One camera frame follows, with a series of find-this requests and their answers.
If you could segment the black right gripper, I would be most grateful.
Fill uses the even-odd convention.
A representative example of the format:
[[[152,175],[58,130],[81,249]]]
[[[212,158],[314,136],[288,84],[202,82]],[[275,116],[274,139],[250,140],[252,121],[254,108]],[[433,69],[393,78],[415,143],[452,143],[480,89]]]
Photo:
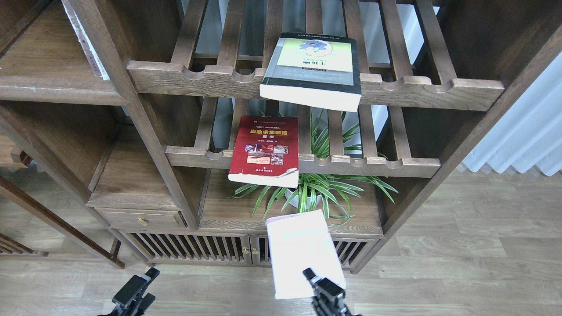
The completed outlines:
[[[312,306],[317,316],[352,316],[345,304],[345,290],[329,280],[317,276],[311,268],[303,271],[303,275],[313,290]]]

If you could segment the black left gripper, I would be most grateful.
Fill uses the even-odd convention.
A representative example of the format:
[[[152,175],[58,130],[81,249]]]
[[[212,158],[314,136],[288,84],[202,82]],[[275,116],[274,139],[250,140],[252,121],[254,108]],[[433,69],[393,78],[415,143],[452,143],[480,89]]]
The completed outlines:
[[[145,292],[159,274],[160,270],[152,267],[142,276],[132,276],[113,297],[116,306],[106,316],[142,316],[156,299],[156,296]]]

